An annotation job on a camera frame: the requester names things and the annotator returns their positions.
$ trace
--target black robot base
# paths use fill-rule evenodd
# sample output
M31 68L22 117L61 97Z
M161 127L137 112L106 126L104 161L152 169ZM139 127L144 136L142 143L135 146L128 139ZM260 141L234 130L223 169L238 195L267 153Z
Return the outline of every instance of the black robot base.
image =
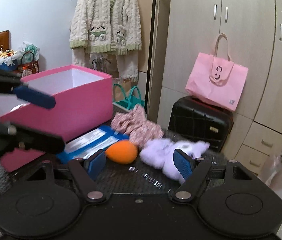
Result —
M176 192L104 195L89 176L104 158L99 151L67 169L45 161L29 171L0 196L0 239L279 239L282 200L235 160L216 166L177 149L174 164L186 180ZM54 184L56 172L77 193ZM211 179L224 183L206 190Z

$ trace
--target bag logo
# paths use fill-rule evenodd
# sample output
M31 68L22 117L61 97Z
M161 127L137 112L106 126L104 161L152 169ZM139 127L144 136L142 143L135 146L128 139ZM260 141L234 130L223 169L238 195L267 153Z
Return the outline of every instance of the bag logo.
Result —
M220 72L222 72L222 67L221 66L218 66L217 68L216 68L216 71L217 72L219 72L219 70L220 70ZM214 78L215 80L219 80L220 79L220 75L218 76L218 77L216 77L216 78Z

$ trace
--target cabinet handle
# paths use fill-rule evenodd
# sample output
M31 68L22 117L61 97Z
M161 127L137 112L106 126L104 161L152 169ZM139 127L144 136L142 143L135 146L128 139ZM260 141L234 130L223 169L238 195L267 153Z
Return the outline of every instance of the cabinet handle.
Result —
M254 162L252 162L252 161L250 161L250 164L253 165L253 166L255 166L255 167L257 167L257 168L259 168L259 167L261 166L261 164L256 164L256 163L254 163Z
M267 142L265 142L263 139L262 139L261 143L262 143L263 145L265 145L266 147L269 147L269 148L272 148L272 147L273 147L273 143L267 143Z
M214 20L216 20L216 4L214 5L214 14L213 14Z
M282 24L280 24L280 41L282 41Z
M225 7L225 23L228 23L228 7Z

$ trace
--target red basket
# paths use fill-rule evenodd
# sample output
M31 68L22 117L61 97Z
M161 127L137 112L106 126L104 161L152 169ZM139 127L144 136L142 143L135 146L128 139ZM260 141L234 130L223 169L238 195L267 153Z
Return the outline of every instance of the red basket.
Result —
M32 54L33 60L32 60L32 62L22 64L23 57L24 57L24 55L26 55L27 53L31 53L31 54ZM35 60L35 55L33 55L33 53L32 53L31 51L25 52L25 53L22 55L21 64L18 66L18 72L19 72L20 74L22 74L24 67L27 67L27 70L28 70L28 72L29 72L29 75L31 75L31 74L36 74L36 73L40 72L40 70L39 70L39 63L38 63L38 61L34 61L34 60Z

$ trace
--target blue gripper pad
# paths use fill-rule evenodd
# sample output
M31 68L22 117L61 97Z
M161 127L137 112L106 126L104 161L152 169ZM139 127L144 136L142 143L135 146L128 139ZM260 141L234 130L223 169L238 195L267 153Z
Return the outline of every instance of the blue gripper pad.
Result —
M17 98L33 103L34 105L52 109L56 105L53 96L28 88L27 86L19 86L13 89L13 93Z
M182 177L186 180L192 174L191 163L180 152L182 152L182 150L180 149L174 150L173 162L174 162L174 166L178 169Z
M93 180L96 180L104 166L105 152L103 150L99 150L85 161L84 168L86 169L89 177Z

